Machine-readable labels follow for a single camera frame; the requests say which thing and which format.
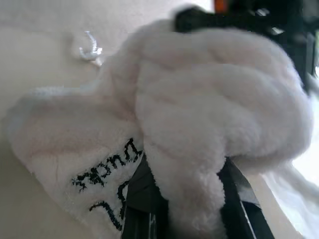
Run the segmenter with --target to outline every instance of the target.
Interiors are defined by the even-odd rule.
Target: orange object
[[[215,13],[227,12],[227,0],[215,0]]]

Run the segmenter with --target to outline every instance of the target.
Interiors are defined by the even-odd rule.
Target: fluffy white fabric
[[[260,172],[301,154],[313,123],[298,74],[279,46],[235,29],[175,33],[163,20],[133,34],[91,85],[37,90],[5,124],[19,159],[98,238],[120,237],[117,189],[144,149],[179,237],[223,239],[216,174],[225,156]],[[113,155],[126,158],[122,149],[131,138],[137,150],[114,166]],[[116,220],[97,206],[101,201]]]

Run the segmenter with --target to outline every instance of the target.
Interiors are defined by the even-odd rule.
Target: plush fur
[[[120,238],[120,230],[105,210],[88,209],[106,200],[122,224],[114,195],[139,161],[117,161],[108,183],[85,181],[85,190],[72,179],[121,154],[129,138],[139,148],[133,157],[145,151],[183,239],[226,238],[217,176],[225,156],[261,172],[310,144],[310,104],[279,46],[236,29],[180,34],[171,26],[163,20],[142,27],[95,82],[37,90],[5,119],[15,154],[98,238]]]

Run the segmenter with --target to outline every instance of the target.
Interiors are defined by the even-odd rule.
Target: fleece material
[[[99,239],[120,238],[144,153],[178,238],[226,238],[225,157],[262,172],[303,153],[313,128],[278,45],[236,29],[176,33],[170,20],[130,36],[91,84],[37,89],[4,123],[21,162]]]

